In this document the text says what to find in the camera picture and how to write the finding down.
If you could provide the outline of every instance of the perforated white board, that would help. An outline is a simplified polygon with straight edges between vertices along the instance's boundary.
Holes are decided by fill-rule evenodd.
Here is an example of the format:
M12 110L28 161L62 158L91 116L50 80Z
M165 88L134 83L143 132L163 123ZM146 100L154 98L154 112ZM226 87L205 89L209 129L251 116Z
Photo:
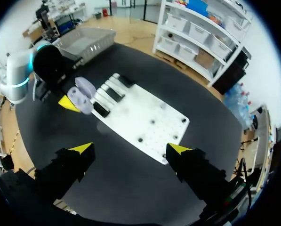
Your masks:
M125 97L116 103L104 92L108 86ZM178 145L189 124L187 117L145 89L136 84L128 89L114 77L97 90L91 99L95 101L111 111L103 118L93 110L99 120L162 164L168 164L164 158L167 143Z

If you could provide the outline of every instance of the wooden floor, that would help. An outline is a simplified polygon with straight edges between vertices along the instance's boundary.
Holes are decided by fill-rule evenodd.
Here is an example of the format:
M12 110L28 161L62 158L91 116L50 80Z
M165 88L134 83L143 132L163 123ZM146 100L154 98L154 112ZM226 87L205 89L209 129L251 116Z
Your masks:
M100 20L91 19L88 22L84 23L83 26L95 26L113 29L116 31L115 41L117 43L138 49L144 53L158 58L152 53L153 42L157 28L156 24L139 20L130 21L129 18L118 18L112 16L105 17ZM171 64L173 67L189 76L190 79L195 80L206 89L208 89L215 97L222 100L222 96L214 88L207 88L208 81L194 70L190 68L182 70L175 64L172 64L161 58L159 59ZM33 167L33 163L22 141L18 129L15 110L9 110L8 101L6 101L1 109L0 125L3 127L5 150L8 153L12 150L11 155L15 165L15 171L21 168L23 171L27 172Z

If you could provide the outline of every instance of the black cabinet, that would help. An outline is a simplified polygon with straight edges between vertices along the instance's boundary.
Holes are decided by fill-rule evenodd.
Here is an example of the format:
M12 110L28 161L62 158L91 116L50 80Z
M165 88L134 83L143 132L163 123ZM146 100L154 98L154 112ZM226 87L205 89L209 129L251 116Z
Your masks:
M213 87L222 95L230 90L245 74L248 67L248 59L251 59L250 53L243 50L236 57L235 61L222 74L222 76L213 84Z

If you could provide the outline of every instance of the door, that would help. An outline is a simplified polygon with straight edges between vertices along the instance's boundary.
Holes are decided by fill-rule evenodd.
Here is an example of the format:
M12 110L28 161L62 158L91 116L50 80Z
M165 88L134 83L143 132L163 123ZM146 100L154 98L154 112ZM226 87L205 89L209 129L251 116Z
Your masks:
M131 0L116 0L117 7L128 8L131 7Z
M131 0L130 22L144 18L145 0Z
M158 23L160 7L161 7L161 0L145 0L145 14L144 20Z

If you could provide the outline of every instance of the black slot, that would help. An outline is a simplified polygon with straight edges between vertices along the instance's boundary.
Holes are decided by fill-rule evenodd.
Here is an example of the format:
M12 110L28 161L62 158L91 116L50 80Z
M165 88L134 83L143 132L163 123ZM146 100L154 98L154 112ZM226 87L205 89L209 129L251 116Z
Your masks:
M110 113L110 111L107 111L106 109L104 109L103 106L101 106L98 102L95 102L93 104L94 110L96 110L97 113L99 113L102 117L107 117L108 114Z
M117 93L115 92L112 88L108 88L106 90L106 93L113 99L115 100L117 103L120 102L125 96L123 95L122 97Z
M135 82L131 79L128 79L126 76L121 75L118 78L118 81L120 81L125 87L130 88L135 84Z

